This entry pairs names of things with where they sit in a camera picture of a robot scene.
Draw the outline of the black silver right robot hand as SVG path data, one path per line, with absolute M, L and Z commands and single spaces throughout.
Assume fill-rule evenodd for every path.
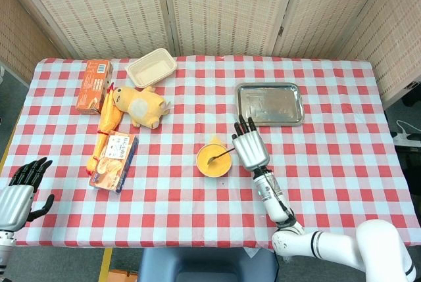
M 234 129 L 232 143 L 242 166 L 250 172 L 266 166 L 270 157 L 252 117 L 245 121 L 240 114 L 239 120 L 234 123 Z

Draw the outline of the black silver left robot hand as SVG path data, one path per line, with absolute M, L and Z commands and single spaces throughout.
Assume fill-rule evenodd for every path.
M 1 190 L 1 231 L 17 232 L 27 222 L 46 215 L 54 202 L 50 194 L 46 203 L 39 210 L 32 210 L 35 194 L 40 186 L 45 171 L 53 161 L 43 157 L 25 164 L 13 174 L 9 184 Z

